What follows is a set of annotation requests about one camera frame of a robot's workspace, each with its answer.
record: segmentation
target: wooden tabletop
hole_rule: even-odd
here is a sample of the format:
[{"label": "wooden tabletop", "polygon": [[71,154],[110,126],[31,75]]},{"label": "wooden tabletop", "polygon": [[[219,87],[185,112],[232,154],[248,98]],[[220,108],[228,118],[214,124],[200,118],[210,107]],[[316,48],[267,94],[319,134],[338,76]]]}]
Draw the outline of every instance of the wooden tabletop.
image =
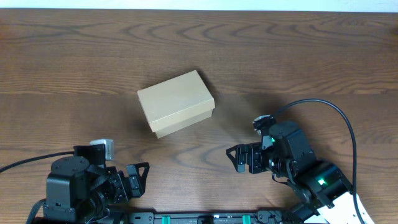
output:
[{"label": "wooden tabletop", "polygon": [[[225,149],[259,141],[252,121],[302,98],[350,119],[358,193],[376,223],[398,220],[397,14],[130,10],[0,10],[0,166],[115,141],[108,165],[149,162],[137,208],[288,208],[271,174],[238,174]],[[137,90],[198,70],[213,117],[157,139]],[[338,113],[308,103],[300,123],[318,157],[351,180],[352,148]],[[56,158],[0,174],[0,223],[23,223],[45,198]]]}]

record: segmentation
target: wood grain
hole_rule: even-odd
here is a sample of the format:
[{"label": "wood grain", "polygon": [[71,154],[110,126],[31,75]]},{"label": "wood grain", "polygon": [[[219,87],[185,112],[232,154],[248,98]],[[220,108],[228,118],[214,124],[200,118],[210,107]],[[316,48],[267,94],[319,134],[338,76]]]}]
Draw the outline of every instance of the wood grain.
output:
[{"label": "wood grain", "polygon": [[[164,211],[289,207],[270,174],[237,174],[225,149],[259,140],[251,121],[308,97],[336,103],[358,138],[358,192],[376,223],[398,220],[396,14],[0,9],[0,166],[111,138],[116,160],[147,161],[146,194]],[[136,91],[197,69],[213,117],[160,140]],[[338,114],[292,108],[319,157],[351,177]],[[0,223],[45,197],[54,159],[0,174]]]}]

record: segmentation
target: beige box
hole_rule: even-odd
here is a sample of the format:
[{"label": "beige box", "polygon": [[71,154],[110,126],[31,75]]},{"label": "beige box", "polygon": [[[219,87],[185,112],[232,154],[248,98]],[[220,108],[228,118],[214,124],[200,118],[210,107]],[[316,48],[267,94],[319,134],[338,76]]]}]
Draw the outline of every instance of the beige box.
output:
[{"label": "beige box", "polygon": [[211,117],[214,99],[197,71],[137,92],[152,132],[158,138]]}]

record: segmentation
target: wire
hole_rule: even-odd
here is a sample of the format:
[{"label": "wire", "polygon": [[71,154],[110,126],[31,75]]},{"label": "wire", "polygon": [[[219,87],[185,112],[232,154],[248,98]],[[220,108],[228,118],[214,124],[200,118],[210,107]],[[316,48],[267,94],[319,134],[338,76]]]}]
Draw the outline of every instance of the wire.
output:
[{"label": "wire", "polygon": [[45,156],[37,156],[37,157],[30,158],[30,159],[25,159],[25,160],[23,160],[23,161],[18,161],[18,162],[15,162],[15,163],[13,163],[13,164],[9,164],[8,166],[2,167],[2,168],[0,169],[0,173],[6,171],[6,170],[8,170],[8,169],[11,169],[11,168],[13,168],[13,167],[16,167],[16,166],[18,166],[18,165],[28,163],[28,162],[33,162],[33,161],[37,161],[37,160],[41,160],[41,159],[46,159],[46,158],[55,157],[55,156],[68,155],[68,154],[73,154],[73,153],[74,153],[74,151],[69,151],[69,152],[57,152],[57,153],[48,154],[48,155],[45,155]]},{"label": "wire", "polygon": [[364,224],[364,221],[361,216],[361,212],[359,211],[359,208],[358,208],[358,201],[356,199],[356,141],[355,141],[355,135],[354,135],[353,127],[349,123],[348,118],[344,114],[344,112],[339,107],[337,107],[333,103],[330,103],[329,101],[316,99],[316,98],[310,98],[310,99],[297,100],[295,102],[289,103],[288,105],[279,109],[275,114],[271,115],[271,117],[275,118],[275,116],[283,113],[286,109],[290,108],[291,106],[297,105],[299,103],[306,103],[306,102],[319,102],[319,103],[324,103],[326,105],[331,106],[333,109],[335,109],[335,110],[337,110],[337,112],[339,112],[339,114],[343,117],[344,121],[347,124],[349,134],[351,135],[351,140],[353,142],[353,200],[354,200],[354,208],[355,208],[355,211],[356,211],[359,221],[361,222],[361,224]]}]

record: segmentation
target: white wall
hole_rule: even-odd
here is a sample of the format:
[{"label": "white wall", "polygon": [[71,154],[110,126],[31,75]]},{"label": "white wall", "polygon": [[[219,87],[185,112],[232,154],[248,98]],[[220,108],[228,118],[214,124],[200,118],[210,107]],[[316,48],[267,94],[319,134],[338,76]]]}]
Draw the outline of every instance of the white wall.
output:
[{"label": "white wall", "polygon": [[0,0],[0,7],[398,12],[398,0]]}]

